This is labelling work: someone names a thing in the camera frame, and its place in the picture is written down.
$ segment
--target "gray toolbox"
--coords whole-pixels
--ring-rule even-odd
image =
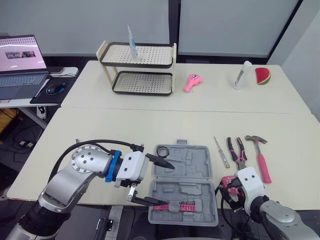
[[[158,145],[168,148],[165,158],[175,169],[154,166],[156,180],[150,186],[150,196],[169,202],[169,210],[149,207],[151,224],[215,227],[218,210],[215,188],[208,179],[212,176],[209,149],[206,146],[187,145],[177,140],[177,145]],[[179,211],[179,202],[195,203],[195,212]]]

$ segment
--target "laptop screen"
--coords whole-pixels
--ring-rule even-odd
[[[46,69],[36,38],[0,38],[0,72]]]

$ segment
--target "computer mouse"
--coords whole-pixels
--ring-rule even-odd
[[[59,93],[62,93],[65,89],[66,89],[66,83],[53,83],[51,85],[49,85],[45,92],[48,95],[56,95]]]

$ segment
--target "toolbox lid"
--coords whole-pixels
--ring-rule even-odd
[[[187,145],[187,140],[177,140],[177,145],[157,145],[166,147],[169,155],[165,158],[175,169],[154,166],[156,177],[209,179],[212,176],[209,149],[206,146]]]

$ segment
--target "mouse pad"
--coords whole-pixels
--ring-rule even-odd
[[[31,104],[60,104],[65,99],[69,90],[77,80],[77,77],[54,77],[50,79],[46,85],[41,89],[37,96],[34,96],[30,101]],[[66,83],[64,91],[56,95],[48,95],[46,90],[51,84]]]

